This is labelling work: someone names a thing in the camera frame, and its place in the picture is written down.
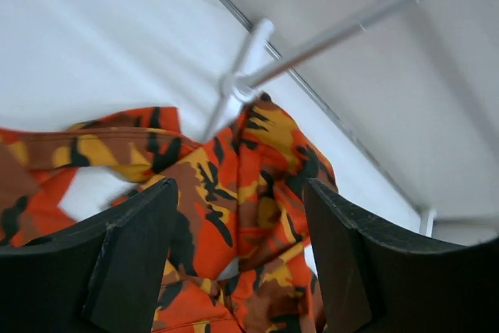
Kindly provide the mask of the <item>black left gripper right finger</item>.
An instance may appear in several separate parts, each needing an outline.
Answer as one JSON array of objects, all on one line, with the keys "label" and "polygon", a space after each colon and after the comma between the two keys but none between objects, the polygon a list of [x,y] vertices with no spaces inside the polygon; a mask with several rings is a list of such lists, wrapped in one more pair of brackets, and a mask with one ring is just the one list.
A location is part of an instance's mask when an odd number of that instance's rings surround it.
[{"label": "black left gripper right finger", "polygon": [[310,179],[306,218],[329,332],[495,332],[498,241],[422,236]]}]

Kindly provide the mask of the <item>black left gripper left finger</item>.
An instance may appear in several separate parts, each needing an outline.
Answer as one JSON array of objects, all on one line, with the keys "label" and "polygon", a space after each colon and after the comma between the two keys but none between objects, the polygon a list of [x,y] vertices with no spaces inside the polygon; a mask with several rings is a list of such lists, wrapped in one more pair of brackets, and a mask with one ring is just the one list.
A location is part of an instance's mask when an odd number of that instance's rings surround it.
[{"label": "black left gripper left finger", "polygon": [[162,179],[68,228],[1,247],[4,332],[149,332],[178,187]]}]

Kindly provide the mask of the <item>orange camouflage trousers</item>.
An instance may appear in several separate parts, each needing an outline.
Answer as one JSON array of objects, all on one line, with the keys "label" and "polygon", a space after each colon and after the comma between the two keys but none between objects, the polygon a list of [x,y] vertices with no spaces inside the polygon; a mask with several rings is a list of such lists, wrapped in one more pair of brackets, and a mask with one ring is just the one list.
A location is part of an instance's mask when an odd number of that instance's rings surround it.
[{"label": "orange camouflage trousers", "polygon": [[62,207],[76,173],[105,167],[133,189],[176,181],[175,232],[154,332],[322,332],[306,263],[303,190],[335,188],[329,161],[268,95],[212,140],[180,129],[174,107],[125,110],[64,132],[1,131],[1,242],[21,246],[76,223]]}]

